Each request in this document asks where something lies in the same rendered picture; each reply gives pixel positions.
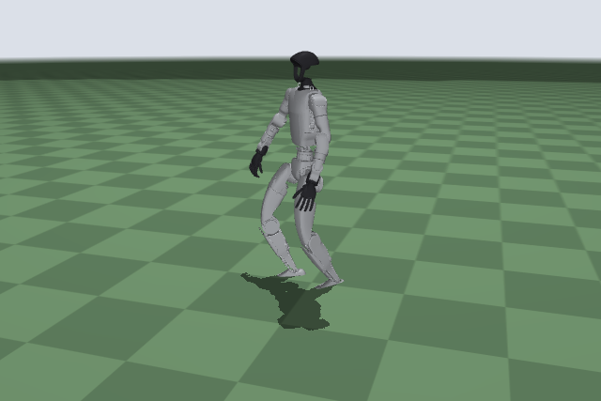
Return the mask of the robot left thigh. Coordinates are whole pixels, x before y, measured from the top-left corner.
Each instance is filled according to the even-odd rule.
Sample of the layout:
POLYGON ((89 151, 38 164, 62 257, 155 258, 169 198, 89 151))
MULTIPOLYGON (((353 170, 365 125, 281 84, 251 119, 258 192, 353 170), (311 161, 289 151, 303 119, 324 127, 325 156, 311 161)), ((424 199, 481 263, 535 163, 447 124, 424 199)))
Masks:
MULTIPOLYGON (((309 172, 311 172, 311 169, 306 169, 305 170, 305 175, 303 175, 303 176, 300 177, 296 192, 299 189, 301 189, 303 185, 307 184, 306 183, 306 179, 307 179, 307 176, 308 176, 309 172)), ((322 176, 320 176, 319 182, 318 182, 317 186, 315 186, 315 187, 316 187, 316 192, 317 193, 319 193, 322 190, 322 188, 323 188, 323 178, 322 178, 322 176)), ((294 202, 295 225, 296 225, 296 228, 297 228, 297 232, 298 232, 298 235, 299 235, 299 238, 300 238, 301 245, 305 249, 309 250, 309 248, 307 246, 308 242, 309 242, 309 239, 311 238, 312 235, 318 235, 316 232, 312 231, 312 227, 313 227, 313 223, 314 223, 314 218, 315 218, 315 212, 316 212, 316 202, 314 202, 312 210, 309 211, 310 206, 311 206, 311 202, 312 202, 312 199, 310 199, 310 203, 309 203, 308 209, 306 211, 304 211, 306 203, 307 203, 307 200, 308 200, 308 199, 306 199, 305 204, 303 206, 303 209, 300 211, 303 198, 301 199, 299 206, 297 208, 295 208, 295 206, 297 205, 300 197, 301 197, 301 193, 299 193, 297 195, 297 197, 295 198, 295 202, 294 202)))

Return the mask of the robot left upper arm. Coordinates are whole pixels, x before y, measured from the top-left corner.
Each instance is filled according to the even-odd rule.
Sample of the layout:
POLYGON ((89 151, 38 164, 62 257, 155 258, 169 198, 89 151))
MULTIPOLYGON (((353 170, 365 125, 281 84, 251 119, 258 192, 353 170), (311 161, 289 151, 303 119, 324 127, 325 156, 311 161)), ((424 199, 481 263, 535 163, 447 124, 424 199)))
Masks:
MULTIPOLYGON (((316 126, 319 128, 320 133, 326 133, 329 137, 329 143, 331 142, 331 131, 327 114, 327 100, 324 96, 314 93, 310 94, 308 105, 310 110, 314 114, 316 126)), ((317 137, 317 136, 316 136, 317 137)), ((315 139, 316 143, 316 139, 315 139)))

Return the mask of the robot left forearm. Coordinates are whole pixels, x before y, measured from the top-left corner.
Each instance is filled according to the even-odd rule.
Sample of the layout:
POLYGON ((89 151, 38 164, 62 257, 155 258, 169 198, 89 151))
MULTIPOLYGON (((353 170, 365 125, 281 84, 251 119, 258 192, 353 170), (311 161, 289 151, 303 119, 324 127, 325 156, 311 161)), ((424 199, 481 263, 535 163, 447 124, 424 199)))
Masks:
POLYGON ((314 153, 314 163, 311 165, 311 175, 309 179, 317 182, 319 175, 323 170, 323 164, 325 163, 326 156, 329 154, 329 137, 326 133, 320 133, 317 136, 314 153))

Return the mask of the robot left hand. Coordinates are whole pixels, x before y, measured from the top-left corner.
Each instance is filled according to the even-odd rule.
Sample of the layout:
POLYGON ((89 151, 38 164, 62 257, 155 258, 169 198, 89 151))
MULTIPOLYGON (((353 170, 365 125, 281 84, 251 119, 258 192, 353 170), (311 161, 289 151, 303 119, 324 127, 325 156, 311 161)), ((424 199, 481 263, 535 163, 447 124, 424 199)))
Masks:
POLYGON ((315 202, 315 198, 316 198, 316 187, 315 186, 317 186, 317 184, 319 182, 320 175, 319 175, 317 182, 309 179, 310 175, 311 175, 311 172, 309 172, 309 174, 307 176, 307 179, 306 179, 307 184, 303 185, 302 188, 299 189, 292 197, 293 199, 295 199, 297 197, 297 195, 300 193, 300 199, 299 199, 297 205, 295 206, 295 208, 297 208, 299 206, 301 199, 303 198, 302 204, 300 206, 300 211, 303 209, 306 199, 308 199, 308 200, 307 200, 304 211, 306 211, 308 209, 310 199, 312 199, 312 202, 311 202, 309 211, 312 210, 314 202, 315 202))

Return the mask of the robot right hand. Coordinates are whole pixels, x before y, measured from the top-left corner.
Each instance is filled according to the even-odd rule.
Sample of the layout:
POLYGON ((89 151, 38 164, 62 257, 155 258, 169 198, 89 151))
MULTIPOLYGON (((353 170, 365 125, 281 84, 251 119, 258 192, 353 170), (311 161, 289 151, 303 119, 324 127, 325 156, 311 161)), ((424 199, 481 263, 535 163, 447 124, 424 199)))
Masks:
POLYGON ((267 151, 268 151, 268 147, 267 146, 263 146, 263 148, 262 148, 261 151, 259 151, 258 149, 256 149, 256 154, 253 156, 252 161, 251 161, 251 163, 249 165, 249 169, 251 170, 252 174, 255 177, 260 177, 257 174, 258 167, 259 167, 260 173, 261 174, 263 173, 262 167, 261 167, 261 162, 262 162, 262 157, 266 155, 267 151))

